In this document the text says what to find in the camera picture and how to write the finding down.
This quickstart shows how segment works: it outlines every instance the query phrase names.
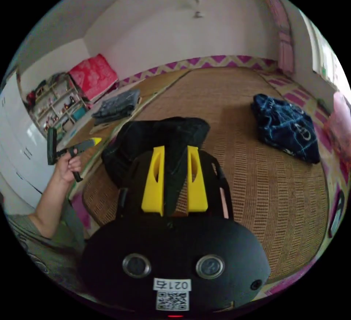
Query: person's hand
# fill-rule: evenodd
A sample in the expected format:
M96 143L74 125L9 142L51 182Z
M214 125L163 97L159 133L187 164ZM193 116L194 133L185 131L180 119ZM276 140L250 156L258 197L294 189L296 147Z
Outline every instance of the person's hand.
M67 152L62 156L55 167L55 172L62 182L70 184L74 180L73 172L80 172L82 169L82 162L80 157L72 158L71 155Z

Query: ceiling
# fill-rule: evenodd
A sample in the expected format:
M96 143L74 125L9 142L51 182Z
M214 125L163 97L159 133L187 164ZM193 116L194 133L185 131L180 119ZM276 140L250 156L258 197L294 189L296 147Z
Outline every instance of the ceiling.
M17 50L11 69L23 73L38 59L75 39L83 38L93 22L116 0L62 0L30 31Z

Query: qr code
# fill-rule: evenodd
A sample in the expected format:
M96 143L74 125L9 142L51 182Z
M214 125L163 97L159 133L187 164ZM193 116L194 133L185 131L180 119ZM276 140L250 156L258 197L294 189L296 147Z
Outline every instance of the qr code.
M156 310L189 310L189 292L157 292Z

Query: yellow 3d printed part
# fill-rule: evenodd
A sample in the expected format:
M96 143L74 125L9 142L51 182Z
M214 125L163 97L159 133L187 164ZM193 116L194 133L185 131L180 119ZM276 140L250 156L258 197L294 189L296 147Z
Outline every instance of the yellow 3d printed part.
M188 213L208 209L204 177L197 147L188 146Z
M163 183L165 177L165 147L155 147L146 179L141 209L144 213L163 216Z

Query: white wardrobe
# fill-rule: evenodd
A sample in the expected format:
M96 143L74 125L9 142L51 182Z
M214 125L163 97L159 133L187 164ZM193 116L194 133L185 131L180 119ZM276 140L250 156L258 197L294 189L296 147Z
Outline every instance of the white wardrobe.
M48 165L46 138L23 104L15 72L0 93L0 102L0 172L9 186L35 208L54 166Z

